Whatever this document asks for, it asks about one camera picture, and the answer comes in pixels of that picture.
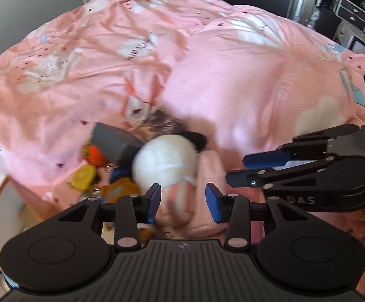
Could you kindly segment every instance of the drawer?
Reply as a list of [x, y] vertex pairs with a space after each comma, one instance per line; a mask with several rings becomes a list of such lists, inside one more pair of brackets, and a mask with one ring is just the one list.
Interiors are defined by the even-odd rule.
[[340, 6], [343, 6], [343, 8], [349, 10], [359, 18], [361, 18], [363, 21], [365, 21], [365, 11], [355, 4], [351, 3], [348, 0], [340, 0], [339, 1]]
[[365, 22], [347, 9], [339, 6], [338, 10], [336, 11], [336, 15], [356, 26], [362, 32], [365, 31]]
[[315, 24], [315, 31], [333, 40], [336, 29], [342, 20], [331, 9], [322, 7], [320, 8], [320, 12], [317, 23]]

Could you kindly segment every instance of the human hand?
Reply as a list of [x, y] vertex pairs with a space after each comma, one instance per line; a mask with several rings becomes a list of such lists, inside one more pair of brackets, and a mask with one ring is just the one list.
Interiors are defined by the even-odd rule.
[[352, 229], [350, 233], [357, 238], [365, 237], [365, 209], [344, 213], [347, 224]]

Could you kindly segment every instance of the white stuffed toy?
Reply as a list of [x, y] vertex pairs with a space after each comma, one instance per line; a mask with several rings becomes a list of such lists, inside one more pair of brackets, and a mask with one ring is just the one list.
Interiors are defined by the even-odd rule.
[[132, 177], [141, 191], [161, 185], [159, 225], [183, 225], [192, 218], [198, 156], [195, 144], [181, 135], [159, 136], [135, 156]]

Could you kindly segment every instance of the white cloud print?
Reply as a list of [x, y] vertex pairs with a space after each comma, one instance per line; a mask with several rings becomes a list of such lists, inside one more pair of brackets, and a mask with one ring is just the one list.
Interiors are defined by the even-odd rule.
[[41, 36], [45, 35], [47, 29], [50, 27], [50, 25], [52, 25], [52, 23], [53, 23], [53, 21], [51, 20], [51, 21], [45, 23], [44, 25], [41, 25], [40, 27], [38, 27], [37, 29], [32, 31], [30, 34], [28, 34], [27, 38], [34, 39], [36, 37], [41, 37]]
[[338, 101], [324, 96], [314, 109], [308, 109], [297, 117], [295, 131], [296, 135], [303, 135], [345, 123], [346, 118], [342, 116]]
[[79, 61], [80, 48], [70, 54], [54, 52], [42, 58], [39, 64], [25, 72], [27, 76], [17, 87], [22, 94], [36, 92], [42, 87], [50, 87], [65, 79], [68, 69]]
[[150, 1], [132, 1], [132, 11], [136, 14], [140, 14], [145, 11], [146, 8], [157, 8], [159, 6], [165, 6], [167, 0], [150, 0]]
[[264, 26], [252, 21], [252, 19], [236, 18], [229, 20], [233, 29], [237, 31], [241, 41], [255, 45], [267, 45], [273, 48], [280, 48], [278, 40], [269, 38], [264, 32]]
[[93, 14], [94, 12], [99, 12], [107, 9], [111, 3], [108, 0], [91, 0], [84, 5], [84, 15]]

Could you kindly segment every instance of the pink bedsheet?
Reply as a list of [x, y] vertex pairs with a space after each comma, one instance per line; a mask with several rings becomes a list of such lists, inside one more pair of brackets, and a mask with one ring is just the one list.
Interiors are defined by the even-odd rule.
[[55, 187], [95, 122], [130, 129], [159, 106], [236, 169], [295, 135], [364, 124], [364, 73], [364, 55], [255, 7], [92, 0], [0, 56], [0, 144], [18, 182], [67, 207], [74, 193]]

